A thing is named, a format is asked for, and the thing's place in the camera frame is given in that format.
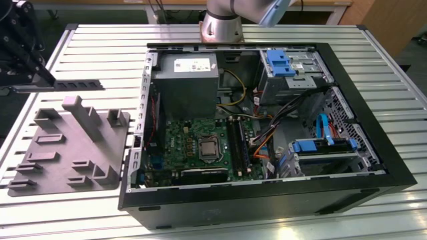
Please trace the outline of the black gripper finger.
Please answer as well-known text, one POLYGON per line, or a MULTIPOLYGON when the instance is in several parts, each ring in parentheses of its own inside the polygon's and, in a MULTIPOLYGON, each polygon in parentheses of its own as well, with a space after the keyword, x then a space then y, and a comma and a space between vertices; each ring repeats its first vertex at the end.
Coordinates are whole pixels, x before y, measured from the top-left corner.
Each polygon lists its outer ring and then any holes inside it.
POLYGON ((45 41, 36 11, 26 0, 11 0, 9 10, 9 85, 52 88, 56 78, 45 68, 41 55, 45 41))
POLYGON ((36 87, 36 86, 1 86, 0 90, 9 90, 14 93, 44 93, 44 92, 54 92, 56 89, 53 87, 36 87))

